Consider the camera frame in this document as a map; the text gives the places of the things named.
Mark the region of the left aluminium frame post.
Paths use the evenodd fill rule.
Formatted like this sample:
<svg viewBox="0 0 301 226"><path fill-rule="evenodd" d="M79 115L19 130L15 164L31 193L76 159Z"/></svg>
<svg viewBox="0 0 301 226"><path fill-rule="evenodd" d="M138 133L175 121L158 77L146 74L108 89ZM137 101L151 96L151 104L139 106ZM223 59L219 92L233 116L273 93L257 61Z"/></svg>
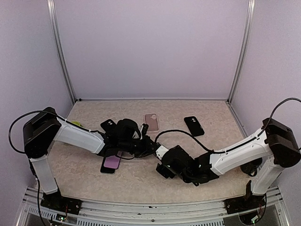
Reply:
<svg viewBox="0 0 301 226"><path fill-rule="evenodd" d="M71 82L71 79L69 76L66 60L64 57L64 53L63 53L63 47L62 47L60 33L59 33L59 26L58 26L57 17L56 17L56 11L55 11L55 1L47 0L47 7L48 7L48 13L49 13L49 17L50 17L52 31L54 34L56 50L57 50L60 66L61 66L62 73L63 73L63 79L65 81L70 100L71 100L72 104L75 104L77 99L76 99L76 95L75 95L75 92L74 92L74 89L72 86L72 82Z"/></svg>

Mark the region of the right aluminium frame post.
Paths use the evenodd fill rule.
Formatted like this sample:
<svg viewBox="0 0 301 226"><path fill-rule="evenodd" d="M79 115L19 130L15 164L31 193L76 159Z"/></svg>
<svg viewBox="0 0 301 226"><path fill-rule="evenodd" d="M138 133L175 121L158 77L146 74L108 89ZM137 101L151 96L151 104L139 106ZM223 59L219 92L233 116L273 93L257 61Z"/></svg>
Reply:
<svg viewBox="0 0 301 226"><path fill-rule="evenodd" d="M247 47L249 43L249 36L251 33L251 28L252 28L252 23L253 23L253 15L254 15L254 10L255 10L255 0L249 0L248 1L248 8L247 8L247 15L246 15L246 22L245 22L245 28L244 28L244 33L243 33L243 38L242 38L242 44L238 56L238 63L235 69L235 75L234 79L230 88L230 93L228 95L227 102L229 105L232 104L234 100L235 93L238 88L238 83L239 79L241 77L242 69L243 69L243 64L245 60L245 56L247 53Z"/></svg>

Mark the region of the aluminium frame post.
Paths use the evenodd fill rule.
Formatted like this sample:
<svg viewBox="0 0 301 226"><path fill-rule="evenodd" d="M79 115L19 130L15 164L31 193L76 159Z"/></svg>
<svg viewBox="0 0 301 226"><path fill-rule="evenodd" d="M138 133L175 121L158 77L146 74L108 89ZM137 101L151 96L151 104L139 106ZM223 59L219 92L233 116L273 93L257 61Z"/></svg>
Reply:
<svg viewBox="0 0 301 226"><path fill-rule="evenodd" d="M56 50L57 50L60 66L61 66L62 73L63 73L63 79L65 81L70 100L71 100L72 104L75 104L77 99L76 99L76 95L75 95L75 92L74 92L74 89L72 86L72 82L71 82L71 79L69 76L66 60L64 57L64 53L63 53L63 47L62 47L60 33L59 33L59 26L58 26L57 17L56 17L56 11L55 11L55 1L47 0L47 7L48 7L48 13L49 13L49 17L50 17L52 31L54 34Z"/></svg>
<svg viewBox="0 0 301 226"><path fill-rule="evenodd" d="M235 93L238 88L238 83L239 79L241 77L242 69L243 69L243 64L245 60L245 56L247 53L247 47L249 43L249 36L251 33L251 28L252 28L252 23L253 23L253 15L254 15L254 10L255 10L255 0L249 0L248 1L248 8L247 8L247 15L246 15L246 22L245 22L245 28L244 28L244 33L243 33L243 38L242 38L242 44L238 56L238 63L235 69L235 75L234 79L230 88L230 93L228 95L227 102L229 105L232 104L234 100Z"/></svg>

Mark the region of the purple phone on stack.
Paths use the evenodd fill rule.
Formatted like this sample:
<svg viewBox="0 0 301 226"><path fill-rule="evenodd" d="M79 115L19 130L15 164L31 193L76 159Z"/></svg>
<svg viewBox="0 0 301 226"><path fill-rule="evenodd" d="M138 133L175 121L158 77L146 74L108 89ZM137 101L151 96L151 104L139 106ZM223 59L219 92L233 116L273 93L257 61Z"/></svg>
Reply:
<svg viewBox="0 0 301 226"><path fill-rule="evenodd" d="M110 169L118 169L119 163L120 163L120 157L122 156L122 152L118 152L117 156L109 156L106 157L104 160L104 167L110 168Z"/></svg>

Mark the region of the front aluminium rail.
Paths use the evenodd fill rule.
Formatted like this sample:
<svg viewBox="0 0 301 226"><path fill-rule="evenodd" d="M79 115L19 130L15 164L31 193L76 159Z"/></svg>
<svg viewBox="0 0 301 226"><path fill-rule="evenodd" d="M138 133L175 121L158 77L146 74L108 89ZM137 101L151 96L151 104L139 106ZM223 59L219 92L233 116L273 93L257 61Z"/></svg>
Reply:
<svg viewBox="0 0 301 226"><path fill-rule="evenodd" d="M229 214L224 200L174 204L136 204L82 200L78 214L38 207L37 189L28 187L15 226L224 226L240 225L241 213Z"/></svg>

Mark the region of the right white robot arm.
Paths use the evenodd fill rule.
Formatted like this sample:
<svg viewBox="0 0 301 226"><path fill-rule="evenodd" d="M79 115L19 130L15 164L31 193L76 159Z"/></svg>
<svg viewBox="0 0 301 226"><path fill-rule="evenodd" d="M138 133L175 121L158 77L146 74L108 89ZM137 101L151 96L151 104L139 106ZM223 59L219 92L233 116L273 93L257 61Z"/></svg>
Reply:
<svg viewBox="0 0 301 226"><path fill-rule="evenodd" d="M249 192L240 199L242 207L250 209L284 169L301 160L300 148L289 127L271 116L262 123L260 129L245 139L217 152L207 150L195 159L179 145L167 149L156 143L154 154L161 162L159 172L166 178L178 176L185 183L198 186L218 179L233 168L265 157L264 165L248 183Z"/></svg>

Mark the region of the dark green mug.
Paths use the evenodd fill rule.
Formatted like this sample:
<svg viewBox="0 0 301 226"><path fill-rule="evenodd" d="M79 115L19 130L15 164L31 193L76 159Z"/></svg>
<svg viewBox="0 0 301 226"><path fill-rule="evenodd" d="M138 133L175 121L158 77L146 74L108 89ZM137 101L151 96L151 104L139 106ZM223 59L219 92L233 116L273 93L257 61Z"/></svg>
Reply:
<svg viewBox="0 0 301 226"><path fill-rule="evenodd" d="M257 175L257 169L262 164L262 158L258 158L247 162L240 166L240 169L243 173L247 174L250 177L255 177Z"/></svg>

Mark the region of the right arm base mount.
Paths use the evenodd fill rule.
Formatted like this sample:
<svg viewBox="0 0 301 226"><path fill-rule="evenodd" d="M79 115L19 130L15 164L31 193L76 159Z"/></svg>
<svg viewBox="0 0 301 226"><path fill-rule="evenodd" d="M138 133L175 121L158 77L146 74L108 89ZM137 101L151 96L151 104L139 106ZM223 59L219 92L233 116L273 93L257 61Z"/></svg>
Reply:
<svg viewBox="0 0 301 226"><path fill-rule="evenodd" d="M251 191L251 180L246 185L243 196L228 198L224 201L227 214L239 213L256 209L266 204L265 195L254 195Z"/></svg>

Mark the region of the pink phone case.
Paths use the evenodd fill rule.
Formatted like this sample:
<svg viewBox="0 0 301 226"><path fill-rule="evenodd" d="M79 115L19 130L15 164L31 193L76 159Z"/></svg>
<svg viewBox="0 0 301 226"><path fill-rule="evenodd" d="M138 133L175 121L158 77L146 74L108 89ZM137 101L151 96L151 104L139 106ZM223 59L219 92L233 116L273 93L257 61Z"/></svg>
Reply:
<svg viewBox="0 0 301 226"><path fill-rule="evenodd" d="M148 132L158 132L159 131L158 116L155 113L145 114L144 115L144 123L149 126Z"/></svg>

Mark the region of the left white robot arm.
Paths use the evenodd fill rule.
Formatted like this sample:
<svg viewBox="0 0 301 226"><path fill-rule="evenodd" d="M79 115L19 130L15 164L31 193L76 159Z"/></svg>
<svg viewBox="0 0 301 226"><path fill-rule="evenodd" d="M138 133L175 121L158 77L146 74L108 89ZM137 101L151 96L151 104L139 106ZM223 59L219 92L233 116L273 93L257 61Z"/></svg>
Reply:
<svg viewBox="0 0 301 226"><path fill-rule="evenodd" d="M131 119L117 123L106 120L101 124L103 131L86 129L62 116L54 108L47 107L26 113L15 119L8 129L8 141L12 143L13 126L22 118L33 115L23 126L23 151L29 160L33 175L55 209L62 209L66 199L60 195L59 187L48 162L48 149L53 142L72 145L101 157L118 157L120 152L132 158L143 158L155 153L157 144L147 135L148 125L138 124Z"/></svg>

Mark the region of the green bowl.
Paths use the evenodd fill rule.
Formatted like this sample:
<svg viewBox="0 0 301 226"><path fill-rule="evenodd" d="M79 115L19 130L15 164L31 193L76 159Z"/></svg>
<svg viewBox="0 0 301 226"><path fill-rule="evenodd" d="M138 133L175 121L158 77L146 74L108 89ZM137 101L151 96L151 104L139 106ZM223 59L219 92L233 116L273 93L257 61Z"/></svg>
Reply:
<svg viewBox="0 0 301 226"><path fill-rule="evenodd" d="M81 123L78 121L71 121L72 124L82 127Z"/></svg>

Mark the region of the black phone case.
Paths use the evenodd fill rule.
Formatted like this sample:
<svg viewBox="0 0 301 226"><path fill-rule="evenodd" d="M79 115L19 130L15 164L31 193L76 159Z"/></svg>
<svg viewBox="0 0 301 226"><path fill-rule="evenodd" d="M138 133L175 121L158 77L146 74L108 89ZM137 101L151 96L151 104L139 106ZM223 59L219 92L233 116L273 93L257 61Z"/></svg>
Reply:
<svg viewBox="0 0 301 226"><path fill-rule="evenodd" d="M105 133L114 130L116 127L116 123L112 119L107 119L100 124L101 128L104 130Z"/></svg>
<svg viewBox="0 0 301 226"><path fill-rule="evenodd" d="M195 116L185 117L184 122L193 137L199 137L205 134L202 126Z"/></svg>

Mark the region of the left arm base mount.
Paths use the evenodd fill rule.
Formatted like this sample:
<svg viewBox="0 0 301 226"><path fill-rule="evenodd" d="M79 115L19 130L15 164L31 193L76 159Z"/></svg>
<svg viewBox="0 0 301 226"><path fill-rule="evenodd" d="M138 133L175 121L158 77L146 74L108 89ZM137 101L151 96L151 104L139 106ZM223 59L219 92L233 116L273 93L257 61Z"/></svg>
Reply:
<svg viewBox="0 0 301 226"><path fill-rule="evenodd" d="M52 194L43 193L41 206L52 210L64 212L66 214L78 215L82 200L62 196L58 190Z"/></svg>

